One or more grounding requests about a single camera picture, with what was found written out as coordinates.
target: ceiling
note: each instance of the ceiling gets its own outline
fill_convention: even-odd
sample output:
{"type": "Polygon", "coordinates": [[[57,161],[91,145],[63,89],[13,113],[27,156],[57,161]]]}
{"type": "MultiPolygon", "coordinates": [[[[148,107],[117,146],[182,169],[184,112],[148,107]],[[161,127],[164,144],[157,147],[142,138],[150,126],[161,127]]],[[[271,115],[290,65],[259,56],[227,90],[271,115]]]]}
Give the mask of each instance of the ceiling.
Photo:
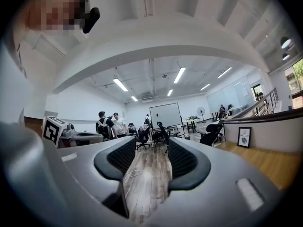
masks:
{"type": "MultiPolygon", "coordinates": [[[[25,40],[48,59],[58,63],[69,50],[90,37],[94,38],[100,30],[106,31],[121,21],[182,13],[188,19],[195,17],[216,21],[238,33],[265,59],[270,71],[285,63],[282,60],[285,51],[280,48],[282,36],[292,38],[295,44],[288,51],[291,55],[289,59],[302,52],[297,32],[276,0],[90,0],[90,3],[91,7],[99,8],[100,19],[88,35],[80,31],[71,31],[68,35],[31,31],[25,40]]],[[[118,95],[120,99],[125,94],[112,84],[113,76],[119,77],[130,93],[137,97],[152,93],[159,97],[166,96],[178,73],[177,62],[187,67],[187,76],[181,78],[172,96],[186,95],[189,91],[193,93],[193,86],[195,91],[199,90],[230,65],[235,69],[241,66],[238,62],[205,56],[150,58],[104,71],[85,81],[98,88],[108,85],[106,91],[113,96],[118,95]]]]}

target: hardwood floor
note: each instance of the hardwood floor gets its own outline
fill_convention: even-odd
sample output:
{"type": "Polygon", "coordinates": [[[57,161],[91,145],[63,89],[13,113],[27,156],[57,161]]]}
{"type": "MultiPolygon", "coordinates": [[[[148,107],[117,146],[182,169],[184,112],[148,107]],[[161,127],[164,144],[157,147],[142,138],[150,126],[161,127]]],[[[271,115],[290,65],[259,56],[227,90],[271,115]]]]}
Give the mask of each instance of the hardwood floor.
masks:
{"type": "Polygon", "coordinates": [[[292,184],[302,161],[302,154],[246,149],[227,141],[216,148],[242,157],[266,175],[279,189],[286,189],[292,184]]]}
{"type": "MultiPolygon", "coordinates": [[[[125,179],[123,182],[126,203],[130,220],[140,224],[150,216],[168,195],[168,182],[172,179],[171,165],[166,145],[157,144],[157,152],[153,148],[139,148],[128,172],[139,170],[141,175],[125,179]]],[[[138,172],[126,174],[125,177],[136,175],[138,172]]]]}

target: framed poster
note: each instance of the framed poster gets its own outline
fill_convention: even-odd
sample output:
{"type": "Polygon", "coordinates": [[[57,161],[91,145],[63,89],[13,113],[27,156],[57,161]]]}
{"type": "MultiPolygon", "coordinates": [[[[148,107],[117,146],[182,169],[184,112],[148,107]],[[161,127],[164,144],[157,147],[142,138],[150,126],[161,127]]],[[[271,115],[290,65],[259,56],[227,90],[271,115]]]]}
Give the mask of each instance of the framed poster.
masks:
{"type": "Polygon", "coordinates": [[[239,127],[238,146],[249,148],[251,127],[239,127]]]}

